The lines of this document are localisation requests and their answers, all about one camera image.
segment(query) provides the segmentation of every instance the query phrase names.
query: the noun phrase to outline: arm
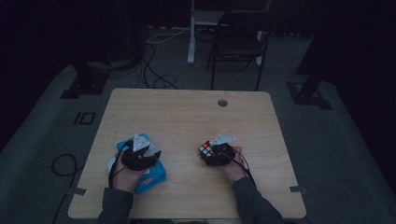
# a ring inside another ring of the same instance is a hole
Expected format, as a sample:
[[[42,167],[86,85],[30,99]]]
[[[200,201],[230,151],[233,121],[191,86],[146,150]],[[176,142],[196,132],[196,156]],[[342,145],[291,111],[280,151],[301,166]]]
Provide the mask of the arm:
[[[126,223],[133,201],[134,195],[131,192],[105,188],[102,200],[103,211],[99,215],[98,224]]]
[[[241,147],[234,147],[234,150],[241,152]],[[235,160],[244,164],[239,153],[236,153]],[[230,162],[220,169],[227,175],[233,183],[233,192],[236,199],[238,214],[244,224],[256,223],[283,223],[283,218],[279,212],[256,190],[245,170],[235,162]]]
[[[141,175],[146,172],[129,170],[121,160],[117,160],[114,166],[114,171],[110,172],[113,175],[113,188],[105,188],[99,224],[126,223],[134,202],[134,189]]]
[[[283,223],[280,213],[254,188],[248,177],[233,183],[238,214],[243,223]]]

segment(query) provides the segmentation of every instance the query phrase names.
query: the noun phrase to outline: hand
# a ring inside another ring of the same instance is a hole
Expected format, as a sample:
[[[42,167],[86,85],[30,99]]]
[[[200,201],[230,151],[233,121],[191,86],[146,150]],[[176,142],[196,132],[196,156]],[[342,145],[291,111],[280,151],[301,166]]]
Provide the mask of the hand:
[[[233,147],[233,150],[241,153],[242,148],[241,147]],[[235,158],[237,162],[241,163],[242,165],[245,165],[244,160],[242,159],[241,155],[239,153],[235,153]],[[220,166],[220,170],[224,172],[224,174],[227,175],[228,179],[231,181],[231,183],[247,176],[247,173],[245,170],[236,164],[234,161],[231,161],[227,165]]]
[[[120,189],[133,193],[134,189],[136,188],[137,182],[139,181],[142,174],[147,171],[147,169],[141,171],[132,171],[128,169],[121,162],[122,154],[123,152],[121,152],[120,157],[115,164],[116,167],[113,174],[116,175],[113,177],[113,189]]]

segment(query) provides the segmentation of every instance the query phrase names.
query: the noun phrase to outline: wooden table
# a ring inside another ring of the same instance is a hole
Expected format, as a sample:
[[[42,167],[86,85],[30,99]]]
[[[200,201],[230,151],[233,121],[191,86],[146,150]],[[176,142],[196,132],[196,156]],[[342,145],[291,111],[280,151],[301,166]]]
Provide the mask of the wooden table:
[[[228,102],[219,106],[218,100]],[[167,179],[134,197],[135,218],[238,218],[230,183],[220,169],[197,156],[219,133],[242,147],[259,192],[286,218],[305,216],[290,157],[271,97],[253,91],[115,89],[69,208],[73,218],[95,218],[107,187],[106,165],[116,144],[145,133],[162,151]]]

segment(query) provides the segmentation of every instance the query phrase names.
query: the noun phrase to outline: gray carpet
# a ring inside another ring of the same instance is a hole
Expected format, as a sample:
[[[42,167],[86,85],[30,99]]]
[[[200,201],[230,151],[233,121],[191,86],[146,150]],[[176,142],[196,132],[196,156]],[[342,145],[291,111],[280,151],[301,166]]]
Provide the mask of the gray carpet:
[[[150,31],[151,35],[161,32]],[[205,69],[210,35],[197,34],[195,64],[187,64],[189,39],[177,36],[152,44],[155,55],[149,63],[159,75],[172,75],[183,90],[208,90],[210,70]],[[304,81],[295,75],[310,40],[273,37],[267,52],[259,91],[271,94],[291,162],[303,195],[307,217],[312,223],[396,223],[396,198],[373,161],[359,130],[348,115],[333,85],[322,82],[319,89],[333,110],[295,105],[286,82]],[[147,47],[145,59],[152,49]],[[258,68],[243,64],[219,65],[217,90],[250,91]],[[0,153],[0,224],[51,223],[68,189],[71,176],[51,171],[52,161],[64,153],[77,158],[78,167],[87,159],[92,141],[112,90],[146,88],[138,81],[141,70],[111,74],[101,95],[60,99],[76,73],[66,67],[48,86],[35,108],[6,148]],[[155,76],[147,71],[148,83]],[[78,113],[95,113],[92,124],[75,124]],[[61,173],[73,171],[71,160],[59,160]],[[66,197],[56,223],[95,223],[67,215],[71,197]]]

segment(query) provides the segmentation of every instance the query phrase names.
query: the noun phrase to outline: tissue box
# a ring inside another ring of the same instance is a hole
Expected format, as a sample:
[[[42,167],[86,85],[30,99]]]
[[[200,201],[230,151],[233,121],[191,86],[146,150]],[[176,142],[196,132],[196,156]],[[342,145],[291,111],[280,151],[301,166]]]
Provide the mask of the tissue box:
[[[139,135],[149,140],[149,137],[146,134],[142,133]],[[117,150],[122,151],[123,144],[128,140],[117,143]],[[148,150],[158,151],[157,148],[151,142]],[[139,182],[137,183],[136,188],[134,189],[134,192],[136,194],[141,194],[147,191],[148,189],[152,188],[153,186],[163,182],[165,179],[166,179],[165,169],[163,168],[163,164],[161,163],[160,159],[158,159],[155,166],[148,168],[147,171],[142,175]]]

